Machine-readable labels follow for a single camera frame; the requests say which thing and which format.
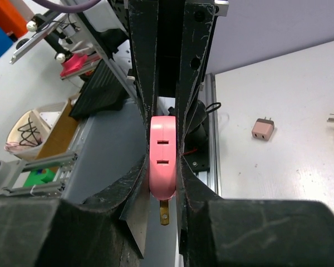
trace black cable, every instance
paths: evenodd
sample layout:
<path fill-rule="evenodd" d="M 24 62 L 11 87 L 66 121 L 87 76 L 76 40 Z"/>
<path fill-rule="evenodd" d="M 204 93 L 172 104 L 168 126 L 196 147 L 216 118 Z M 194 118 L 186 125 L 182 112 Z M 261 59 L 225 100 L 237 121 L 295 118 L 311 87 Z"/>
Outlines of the black cable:
<path fill-rule="evenodd" d="M 80 27 L 77 27 L 76 26 L 76 23 L 77 22 L 72 22 L 71 21 L 71 17 L 70 17 L 70 14 L 68 14 L 68 22 L 70 23 L 70 25 L 73 27 L 73 29 L 76 31 L 76 29 L 80 29 Z"/>
<path fill-rule="evenodd" d="M 207 112 L 207 114 L 210 114 L 218 109 L 220 109 L 220 107 L 222 106 L 222 104 L 220 102 L 215 102 L 210 104 L 208 107 L 205 108 L 205 111 Z"/>
<path fill-rule="evenodd" d="M 36 34 L 42 32 L 43 30 L 47 29 L 47 28 L 49 27 L 49 25 L 51 25 L 53 22 L 57 22 L 57 23 L 59 23 L 60 25 L 62 25 L 62 24 L 64 24 L 64 25 L 70 25 L 70 26 L 72 26 L 72 27 L 74 27 L 74 26 L 75 26 L 75 23 L 77 23 L 77 22 L 73 22 L 73 23 L 72 23 L 72 22 L 70 21 L 69 15 L 68 15 L 68 21 L 69 21 L 69 23 L 62 22 L 62 21 L 50 21 L 50 22 L 49 22 L 47 25 L 45 25 L 42 29 L 39 29 L 38 31 L 36 31 L 36 33 L 35 33 L 33 36 L 35 36 Z"/>
<path fill-rule="evenodd" d="M 40 140 L 38 140 L 35 136 L 35 134 L 40 134 L 40 132 L 38 131 L 37 127 L 36 126 L 33 126 L 33 122 L 31 121 L 31 118 L 28 117 L 28 123 L 25 124 L 25 125 L 22 125 L 21 127 L 19 127 L 17 129 L 17 131 L 21 132 L 21 138 L 22 140 L 19 142 L 19 145 L 20 146 L 30 146 L 30 147 L 35 147 L 35 146 L 38 146 L 40 145 L 42 142 Z M 33 138 L 35 139 L 36 141 L 36 144 L 33 143 L 32 141 L 29 140 L 29 138 L 33 136 Z"/>

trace gray wall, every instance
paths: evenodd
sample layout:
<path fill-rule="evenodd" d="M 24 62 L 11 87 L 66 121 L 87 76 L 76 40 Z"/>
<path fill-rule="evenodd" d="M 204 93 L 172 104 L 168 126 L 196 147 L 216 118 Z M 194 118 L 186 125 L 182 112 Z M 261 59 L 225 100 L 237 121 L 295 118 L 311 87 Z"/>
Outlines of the gray wall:
<path fill-rule="evenodd" d="M 334 41 L 334 0 L 229 0 L 207 72 L 221 73 Z"/>

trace wire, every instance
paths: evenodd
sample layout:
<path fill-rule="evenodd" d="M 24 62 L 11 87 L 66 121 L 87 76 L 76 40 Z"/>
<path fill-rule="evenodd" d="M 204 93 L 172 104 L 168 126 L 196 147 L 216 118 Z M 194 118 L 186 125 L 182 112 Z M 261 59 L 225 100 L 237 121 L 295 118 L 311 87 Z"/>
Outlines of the wire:
<path fill-rule="evenodd" d="M 207 114 L 210 114 L 218 109 L 220 109 L 220 107 L 222 106 L 222 104 L 220 102 L 215 102 L 210 104 L 208 107 L 205 108 L 205 111 L 207 112 Z"/>
<path fill-rule="evenodd" d="M 66 23 L 66 22 L 61 22 L 61 21 L 50 21 L 47 25 L 45 25 L 42 29 L 40 29 L 39 31 L 36 32 L 36 34 L 38 34 L 39 32 L 42 32 L 43 30 L 47 29 L 53 22 L 57 22 L 59 23 L 59 25 L 71 25 L 73 26 L 75 23 Z"/>
<path fill-rule="evenodd" d="M 86 3 L 76 4 L 74 6 L 63 6 L 61 4 L 55 4 L 48 0 L 33 0 L 35 3 L 42 7 L 48 8 L 49 10 L 60 12 L 60 13 L 80 13 L 89 8 L 92 8 L 98 4 L 101 0 L 90 0 Z"/>
<path fill-rule="evenodd" d="M 192 150 L 190 150 L 188 152 L 183 153 L 183 156 L 193 154 L 194 152 L 197 152 L 197 151 L 198 151 L 198 149 L 192 149 Z"/>
<path fill-rule="evenodd" d="M 19 142 L 19 144 L 21 146 L 33 146 L 33 147 L 35 147 L 35 146 L 38 146 L 42 143 L 41 140 L 38 140 L 35 136 L 35 134 L 40 134 L 40 132 L 38 131 L 37 127 L 33 125 L 33 122 L 31 121 L 30 117 L 28 117 L 28 123 L 19 127 L 17 129 L 17 131 L 21 132 L 22 140 Z M 33 137 L 34 140 L 36 141 L 36 143 L 30 141 L 29 140 L 30 137 Z"/>
<path fill-rule="evenodd" d="M 68 14 L 68 21 L 69 21 L 69 23 L 70 23 L 71 25 L 74 25 L 75 23 L 77 23 L 77 22 L 75 22 L 75 23 L 72 23 L 72 22 L 71 22 L 71 15 L 70 15 L 70 14 Z"/>
<path fill-rule="evenodd" d="M 26 150 L 27 148 L 25 148 L 25 146 L 29 146 L 29 147 L 36 147 L 27 143 L 21 144 L 19 142 L 6 142 L 4 149 L 6 151 L 10 151 L 10 152 L 15 152 L 15 151 L 22 151 L 22 150 Z"/>

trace metal bracket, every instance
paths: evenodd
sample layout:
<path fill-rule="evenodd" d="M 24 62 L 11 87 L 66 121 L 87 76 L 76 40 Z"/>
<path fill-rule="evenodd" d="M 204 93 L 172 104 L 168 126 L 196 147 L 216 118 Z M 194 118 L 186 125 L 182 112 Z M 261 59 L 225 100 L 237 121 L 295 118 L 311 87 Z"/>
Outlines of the metal bracket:
<path fill-rule="evenodd" d="M 47 37 L 51 32 L 53 32 L 62 21 L 67 18 L 67 14 L 60 14 L 57 18 L 55 18 L 54 22 L 50 22 L 48 26 L 43 29 L 41 32 L 34 34 L 30 40 L 28 40 L 23 46 L 21 46 L 18 50 L 13 53 L 13 56 L 10 60 L 10 64 L 14 64 L 21 57 L 23 57 L 32 47 L 38 44 L 42 39 Z"/>
<path fill-rule="evenodd" d="M 226 17 L 229 9 L 229 1 L 215 0 L 215 15 Z"/>
<path fill-rule="evenodd" d="M 66 181 L 49 182 L 43 185 L 33 185 L 27 187 L 20 187 L 9 189 L 4 187 L 2 190 L 7 196 L 46 196 L 46 197 L 60 197 L 66 186 Z"/>
<path fill-rule="evenodd" d="M 59 154 L 57 156 L 47 157 L 42 160 L 28 162 L 22 172 L 50 168 L 55 166 L 66 166 L 76 161 L 77 155 L 74 152 Z"/>

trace white tabletop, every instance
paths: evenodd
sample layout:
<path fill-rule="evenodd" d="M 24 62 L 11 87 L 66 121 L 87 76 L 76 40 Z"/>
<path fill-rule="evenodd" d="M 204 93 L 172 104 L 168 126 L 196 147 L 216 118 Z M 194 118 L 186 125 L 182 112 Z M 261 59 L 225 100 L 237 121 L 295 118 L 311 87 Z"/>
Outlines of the white tabletop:
<path fill-rule="evenodd" d="M 334 42 L 216 75 L 222 197 L 309 199 L 334 212 Z M 266 142 L 252 137 L 271 117 Z"/>

